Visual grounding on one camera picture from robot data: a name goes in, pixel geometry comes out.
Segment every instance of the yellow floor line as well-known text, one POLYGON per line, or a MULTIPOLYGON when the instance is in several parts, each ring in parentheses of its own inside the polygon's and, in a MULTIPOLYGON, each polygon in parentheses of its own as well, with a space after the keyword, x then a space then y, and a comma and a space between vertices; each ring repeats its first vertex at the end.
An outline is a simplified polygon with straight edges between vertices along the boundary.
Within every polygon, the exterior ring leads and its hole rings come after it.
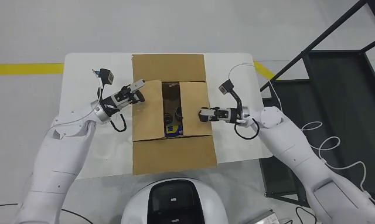
POLYGON ((259 72, 260 75, 264 76, 267 80, 271 80, 271 78, 275 76, 273 72, 269 71, 261 63, 256 62, 255 60, 254 60, 254 66, 255 66, 255 70, 259 72))
POLYGON ((63 72, 63 63, 0 64, 0 75, 55 74, 63 72))
MULTIPOLYGON (((254 66, 255 70, 267 80, 275 76, 259 62, 254 61, 254 66)), ((63 63, 0 64, 0 75, 61 74, 63 72, 63 63)))

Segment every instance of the blue package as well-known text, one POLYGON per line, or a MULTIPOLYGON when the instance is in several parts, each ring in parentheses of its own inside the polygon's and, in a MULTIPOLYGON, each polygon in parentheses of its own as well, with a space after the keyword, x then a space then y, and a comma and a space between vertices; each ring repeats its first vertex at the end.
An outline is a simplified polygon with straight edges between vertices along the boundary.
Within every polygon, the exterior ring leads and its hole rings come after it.
POLYGON ((182 125, 170 125, 165 127, 165 136, 176 137, 182 135, 182 125))

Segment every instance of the white cable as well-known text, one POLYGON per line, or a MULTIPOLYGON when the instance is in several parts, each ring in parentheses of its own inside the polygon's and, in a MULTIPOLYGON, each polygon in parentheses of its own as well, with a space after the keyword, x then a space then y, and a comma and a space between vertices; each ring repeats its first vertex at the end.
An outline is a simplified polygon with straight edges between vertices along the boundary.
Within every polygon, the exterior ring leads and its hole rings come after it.
MULTIPOLYGON (((319 127, 322 126, 322 125, 323 125, 323 123, 322 123, 321 121, 313 121, 313 122, 310 122, 310 123, 305 124, 305 125, 301 128, 301 130, 302 130, 302 131, 315 130, 315 129, 319 128, 319 127), (306 126, 308 126, 308 125, 310 125, 310 124, 313 124, 313 123, 318 123, 319 125, 316 126, 316 127, 314 127, 314 128, 305 129, 306 126)), ((329 151, 329 150, 333 150, 333 149, 335 149, 336 147, 340 146, 340 143, 341 143, 341 139, 340 139, 339 137, 337 137, 337 136, 331 136, 331 137, 327 138, 326 140, 324 140, 324 141, 321 143, 321 145, 319 146, 319 148, 313 147, 313 146, 311 146, 311 145, 310 145, 310 147, 312 147, 312 148, 318 150, 318 157, 319 157, 319 159, 321 159, 321 160, 324 162, 324 164, 326 164, 326 165, 327 165, 329 168, 331 168, 331 169, 344 170, 344 169, 349 169, 349 168, 351 168, 351 167, 353 167, 353 166, 355 166, 355 165, 361 164, 361 165, 363 166, 363 178, 362 178, 362 180, 361 180, 361 183, 359 184, 359 187, 360 187, 360 189, 362 190, 362 192, 365 192, 365 193, 368 194, 368 192, 365 191, 364 188, 363 188, 364 181, 366 180, 366 173, 367 173, 367 171, 366 171, 366 165, 365 165, 362 161, 357 161, 357 162, 355 162, 355 163, 353 163, 353 164, 351 164, 351 165, 348 165, 348 166, 345 166, 345 167, 340 167, 340 168, 338 168, 338 167, 333 167, 333 166, 331 166, 330 164, 327 163, 327 161, 326 161, 324 158, 322 158, 321 151, 329 151), (336 144, 335 146, 333 146, 333 147, 331 147, 331 148, 322 148, 322 147, 324 146, 324 144, 325 144, 328 140, 331 140, 331 139, 333 139, 333 138, 337 139, 337 144, 336 144)), ((371 196, 369 196, 369 199, 372 200, 373 202, 375 202, 375 199, 373 199, 371 196)))
POLYGON ((321 122, 321 121, 311 121, 311 122, 305 124, 304 126, 302 126, 301 130, 302 131, 316 130, 317 128, 319 128, 322 125, 323 125, 323 122, 321 122), (306 126, 311 125, 311 124, 319 124, 319 125, 316 126, 316 127, 312 127, 312 128, 307 128, 307 129, 305 128, 306 126))
MULTIPOLYGON (((230 73, 232 72, 232 70, 235 69, 236 67, 238 67, 238 66, 242 66, 242 65, 244 65, 244 66, 255 67, 255 66, 252 65, 251 63, 241 63, 241 64, 239 64, 239 65, 235 65, 235 66, 233 66, 233 67, 230 69, 230 71, 229 71, 229 73, 228 73, 228 80, 230 80, 230 73)), ((280 98, 279 98, 279 96, 277 95, 277 93, 276 93, 276 91, 275 91, 274 86, 272 85, 272 83, 271 83, 270 81, 268 81, 268 82, 270 83, 271 88, 273 89, 273 91, 274 91, 274 93, 275 93, 275 95, 276 95, 276 98, 277 98, 277 100, 279 101, 279 104, 280 104, 280 110, 282 111, 282 105, 281 105, 280 98)))
POLYGON ((96 74, 96 72, 95 72, 94 70, 93 70, 93 73, 95 74, 95 77, 98 79, 98 83, 99 83, 99 98, 98 98, 98 102, 96 103, 95 107, 93 107, 93 109, 92 109, 89 113, 87 113, 87 115, 85 115, 84 117, 81 117, 80 119, 77 119, 77 120, 74 120, 74 121, 65 122, 65 123, 61 123, 61 124, 56 124, 56 125, 51 126, 51 127, 47 130, 46 135, 48 134, 48 132, 49 132, 50 130, 52 130, 53 128, 55 128, 55 127, 57 127, 57 126, 66 125, 66 124, 71 124, 71 123, 74 123, 74 122, 77 122, 77 121, 80 121, 80 120, 86 118, 86 117, 87 117, 88 115, 90 115, 90 114, 95 110, 95 108, 99 105, 99 101, 100 101, 100 99, 101 99, 101 89, 103 88, 103 85, 102 85, 102 83, 101 83, 100 78, 98 77, 98 75, 96 74))
POLYGON ((274 89, 274 86, 272 85, 272 83, 268 80, 268 82, 270 83, 271 87, 272 87, 272 90, 274 91, 275 95, 276 95, 276 98, 277 100, 279 101, 279 104, 280 104, 280 110, 282 111, 282 105, 281 105, 281 100, 279 98, 279 96, 277 95, 275 89, 274 89))
POLYGON ((241 63, 241 64, 239 64, 239 65, 235 65, 235 66, 233 66, 233 67, 230 69, 230 71, 229 71, 229 73, 228 73, 228 80, 230 80, 230 73, 232 72, 232 70, 233 70, 235 67, 242 66, 242 65, 255 67, 255 66, 252 65, 251 63, 241 63))

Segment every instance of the black cable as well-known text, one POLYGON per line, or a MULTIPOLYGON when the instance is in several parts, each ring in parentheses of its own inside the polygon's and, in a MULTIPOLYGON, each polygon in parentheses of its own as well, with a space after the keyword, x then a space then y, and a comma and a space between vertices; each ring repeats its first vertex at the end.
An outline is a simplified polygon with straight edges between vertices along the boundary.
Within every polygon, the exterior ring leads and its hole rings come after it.
POLYGON ((237 134, 238 136, 240 136, 241 138, 243 138, 243 139, 245 139, 245 140, 253 140, 253 139, 255 139, 255 137, 258 136, 258 134, 259 134, 260 127, 259 127, 259 124, 257 123, 257 121, 255 121, 253 118, 252 118, 252 120, 253 120, 253 122, 257 125, 257 132, 256 132, 256 134, 255 134, 254 136, 252 136, 252 137, 250 137, 250 138, 243 137, 241 134, 239 134, 239 133, 237 132, 237 124, 234 125, 234 132, 236 132, 236 134, 237 134))
POLYGON ((115 131, 117 132, 124 132, 125 130, 127 130, 127 123, 125 122, 125 119, 124 119, 124 116, 122 115, 122 113, 120 114, 120 117, 122 119, 122 122, 124 123, 124 128, 122 130, 119 130, 116 126, 115 126, 115 123, 113 123, 113 121, 110 121, 111 125, 113 126, 113 129, 115 129, 115 131))
POLYGON ((18 205, 18 203, 5 203, 3 205, 0 205, 1 206, 14 206, 14 205, 18 205))
POLYGON ((76 216, 78 216, 78 217, 80 217, 80 218, 86 220, 88 223, 93 224, 92 221, 88 220, 87 218, 85 218, 85 217, 82 216, 82 215, 79 215, 78 213, 75 213, 75 212, 69 211, 69 210, 67 210, 67 209, 61 209, 61 210, 64 211, 64 212, 67 212, 67 213, 71 213, 71 214, 73 214, 73 215, 76 215, 76 216))
MULTIPOLYGON (((0 205, 0 207, 2 207, 2 206, 14 206, 14 205, 18 205, 18 203, 5 203, 5 204, 0 205)), ((67 213, 71 213, 71 214, 73 214, 73 215, 76 215, 76 216, 78 216, 78 217, 84 219, 84 220, 87 221, 88 223, 93 224, 92 221, 88 220, 87 218, 85 218, 85 217, 82 216, 82 215, 79 215, 78 213, 75 213, 75 212, 69 211, 69 210, 67 210, 67 209, 61 209, 61 210, 64 211, 64 212, 67 212, 67 213)))
POLYGON ((297 217, 298 217, 299 221, 301 222, 301 224, 304 224, 304 222, 302 221, 301 217, 300 217, 299 214, 298 214, 298 209, 302 209, 302 210, 305 211, 306 213, 308 213, 308 214, 310 214, 311 216, 313 216, 314 219, 315 219, 315 223, 314 223, 314 224, 317 224, 318 219, 316 218, 316 216, 315 216, 314 214, 310 213, 309 211, 307 211, 307 210, 304 209, 303 207, 297 207, 297 208, 295 208, 295 213, 297 214, 297 217))

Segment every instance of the object inside box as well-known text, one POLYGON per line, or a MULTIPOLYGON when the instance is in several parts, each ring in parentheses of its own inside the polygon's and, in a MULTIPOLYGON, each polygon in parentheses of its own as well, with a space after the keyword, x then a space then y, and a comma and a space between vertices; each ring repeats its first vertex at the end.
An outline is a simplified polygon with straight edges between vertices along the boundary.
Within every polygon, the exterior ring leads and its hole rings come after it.
POLYGON ((180 84, 162 82, 164 133, 167 138, 182 136, 180 84))

